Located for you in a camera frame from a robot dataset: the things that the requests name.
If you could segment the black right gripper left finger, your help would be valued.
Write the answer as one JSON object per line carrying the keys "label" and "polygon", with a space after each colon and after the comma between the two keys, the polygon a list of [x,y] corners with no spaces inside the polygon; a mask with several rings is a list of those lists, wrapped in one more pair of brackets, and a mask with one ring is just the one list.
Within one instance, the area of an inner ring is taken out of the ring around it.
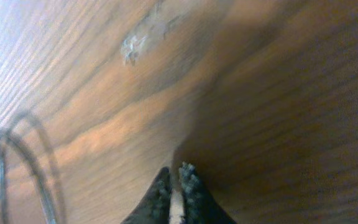
{"label": "black right gripper left finger", "polygon": [[172,185],[168,167],[160,169],[135,209],[121,224],[168,224]]}

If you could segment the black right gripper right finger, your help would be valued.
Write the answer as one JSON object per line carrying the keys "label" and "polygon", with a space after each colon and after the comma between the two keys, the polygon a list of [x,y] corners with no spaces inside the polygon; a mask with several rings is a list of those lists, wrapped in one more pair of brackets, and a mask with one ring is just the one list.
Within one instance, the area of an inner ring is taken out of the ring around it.
{"label": "black right gripper right finger", "polygon": [[178,169],[186,224],[236,224],[215,201],[193,164],[183,162]]}

